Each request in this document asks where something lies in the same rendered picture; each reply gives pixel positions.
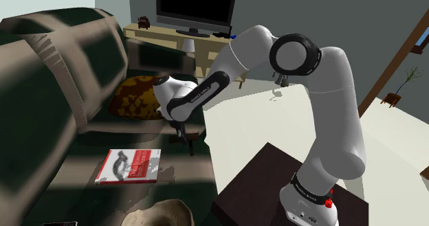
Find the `potted plant in brown pot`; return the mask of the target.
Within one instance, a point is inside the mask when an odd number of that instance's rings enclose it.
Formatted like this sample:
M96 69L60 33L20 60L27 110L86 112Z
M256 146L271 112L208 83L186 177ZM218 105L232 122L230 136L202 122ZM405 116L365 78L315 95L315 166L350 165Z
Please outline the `potted plant in brown pot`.
M406 79L405 81L399 86L399 88L394 93L388 93L384 99L381 101L381 104L389 104L389 107L396 107L397 103L401 100L401 96L399 95L399 91L402 89L402 87L407 84L408 82L421 77L421 72L423 69L420 69L418 66L411 67L409 70L406 70Z

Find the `green and beige striped sofa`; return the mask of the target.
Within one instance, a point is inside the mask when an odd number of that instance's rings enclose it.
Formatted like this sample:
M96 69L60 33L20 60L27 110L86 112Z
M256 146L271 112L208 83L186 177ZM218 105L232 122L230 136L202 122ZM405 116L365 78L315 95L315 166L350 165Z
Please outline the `green and beige striped sofa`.
M194 81L192 54L128 38L98 8L44 10L0 21L0 226L121 226L156 202L179 199L195 226L221 226L204 112L187 143L162 120L108 112L136 76ZM161 149L155 183L94 183L111 149Z

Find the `black flat television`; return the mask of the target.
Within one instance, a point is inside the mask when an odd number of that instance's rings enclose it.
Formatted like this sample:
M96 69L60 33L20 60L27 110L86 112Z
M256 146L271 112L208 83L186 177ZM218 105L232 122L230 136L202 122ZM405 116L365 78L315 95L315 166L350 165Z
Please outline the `black flat television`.
M158 23L177 25L179 34L208 38L199 30L212 31L218 38L231 37L235 0L156 0Z

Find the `red and white book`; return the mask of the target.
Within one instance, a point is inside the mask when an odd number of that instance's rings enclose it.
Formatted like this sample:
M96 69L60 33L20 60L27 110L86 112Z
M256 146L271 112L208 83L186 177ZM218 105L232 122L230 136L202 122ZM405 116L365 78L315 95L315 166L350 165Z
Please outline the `red and white book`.
M111 149L94 181L98 185L155 183L161 149Z

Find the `white lamp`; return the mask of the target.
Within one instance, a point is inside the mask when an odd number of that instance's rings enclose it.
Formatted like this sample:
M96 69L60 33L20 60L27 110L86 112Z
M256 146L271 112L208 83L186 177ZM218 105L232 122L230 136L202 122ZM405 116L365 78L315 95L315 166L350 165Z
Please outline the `white lamp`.
M191 38L185 38L182 43L181 50L187 53L195 53L195 42Z

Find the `brown wooden beam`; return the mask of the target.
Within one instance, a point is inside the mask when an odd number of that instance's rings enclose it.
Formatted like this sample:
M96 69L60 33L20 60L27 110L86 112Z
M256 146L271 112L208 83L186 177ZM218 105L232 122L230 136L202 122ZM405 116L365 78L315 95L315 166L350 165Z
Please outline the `brown wooden beam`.
M401 65L409 53L422 54L425 46L429 43L429 35L422 41L421 45L417 45L418 40L423 36L424 32L429 27L429 8L422 16L416 27L410 33L404 44L399 48L393 59L385 68L381 76L368 92L362 103L358 106L359 116L362 117L367 108L371 105L372 101L384 88L386 83L396 72L397 68Z

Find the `beige wooden television stand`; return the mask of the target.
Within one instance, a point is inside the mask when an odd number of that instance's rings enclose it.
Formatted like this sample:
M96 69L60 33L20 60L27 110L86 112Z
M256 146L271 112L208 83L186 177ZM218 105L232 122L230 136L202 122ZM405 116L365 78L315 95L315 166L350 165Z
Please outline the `beige wooden television stand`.
M183 35L176 33L174 29L166 27L150 26L146 30L139 28L137 23L125 26L123 32L128 38L135 38L178 50L182 50L182 43L185 38L193 39L195 42L195 53L191 54L195 58L195 76L197 78L204 78L206 76L217 54L231 41L231 39L217 38L213 35L210 35L209 38Z

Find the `dark brown robot stand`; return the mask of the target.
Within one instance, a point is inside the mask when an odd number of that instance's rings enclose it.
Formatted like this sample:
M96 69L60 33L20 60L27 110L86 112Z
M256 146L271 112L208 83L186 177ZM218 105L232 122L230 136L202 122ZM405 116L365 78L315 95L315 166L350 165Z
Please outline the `dark brown robot stand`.
M281 188L301 163L267 143L213 201L211 212L222 226L321 226L308 212L288 214L279 199Z

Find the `beige round cushion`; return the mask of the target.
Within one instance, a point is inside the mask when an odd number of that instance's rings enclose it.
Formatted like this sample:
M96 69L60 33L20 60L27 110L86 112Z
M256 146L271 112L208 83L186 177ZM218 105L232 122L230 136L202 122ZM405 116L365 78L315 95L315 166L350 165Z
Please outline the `beige round cushion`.
M121 226L195 226L195 222L193 213L183 201L167 199L127 214Z

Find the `brown yellow patterned cushion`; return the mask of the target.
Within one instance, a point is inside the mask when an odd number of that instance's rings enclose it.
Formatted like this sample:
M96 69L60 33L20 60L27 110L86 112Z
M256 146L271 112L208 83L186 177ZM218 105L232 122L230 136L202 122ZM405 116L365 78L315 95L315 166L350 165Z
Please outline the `brown yellow patterned cushion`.
M108 106L108 112L132 120L162 120L157 112L160 107L153 84L159 76L136 76L127 78L115 91Z

